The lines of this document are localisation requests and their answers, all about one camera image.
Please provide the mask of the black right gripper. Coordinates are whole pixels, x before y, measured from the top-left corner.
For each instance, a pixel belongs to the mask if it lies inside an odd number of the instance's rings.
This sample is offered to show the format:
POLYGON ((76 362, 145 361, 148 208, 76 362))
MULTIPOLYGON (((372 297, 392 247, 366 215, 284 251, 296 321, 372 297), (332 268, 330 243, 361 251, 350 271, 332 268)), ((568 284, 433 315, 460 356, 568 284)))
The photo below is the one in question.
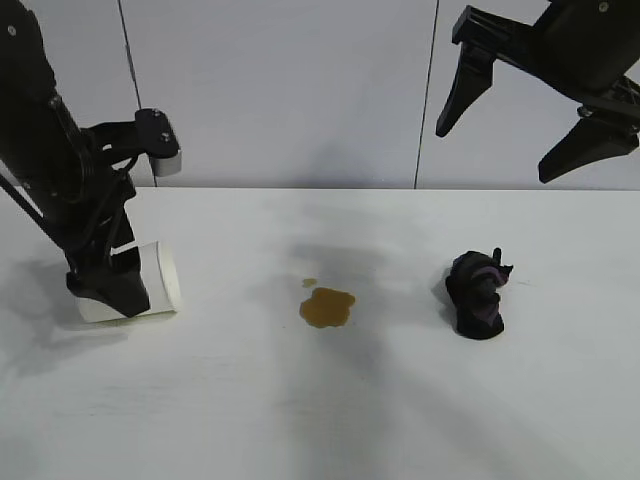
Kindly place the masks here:
POLYGON ((639 87, 626 74, 639 60, 636 1, 552 1, 532 25, 465 7, 452 30, 461 47, 436 122, 445 137, 493 84, 501 60, 580 103, 583 116, 539 162, 549 183, 639 147, 639 87))

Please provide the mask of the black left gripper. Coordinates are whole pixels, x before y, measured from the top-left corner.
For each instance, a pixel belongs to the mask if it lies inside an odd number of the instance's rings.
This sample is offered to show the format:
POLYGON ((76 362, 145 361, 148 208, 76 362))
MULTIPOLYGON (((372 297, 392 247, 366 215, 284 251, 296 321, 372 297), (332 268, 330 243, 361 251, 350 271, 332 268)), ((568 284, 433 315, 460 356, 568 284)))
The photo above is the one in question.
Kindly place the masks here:
POLYGON ((1 97, 1 160, 25 190, 18 200, 64 252, 67 288, 126 318, 150 308, 125 210, 150 132, 149 109, 129 122, 80 128, 57 95, 1 97))

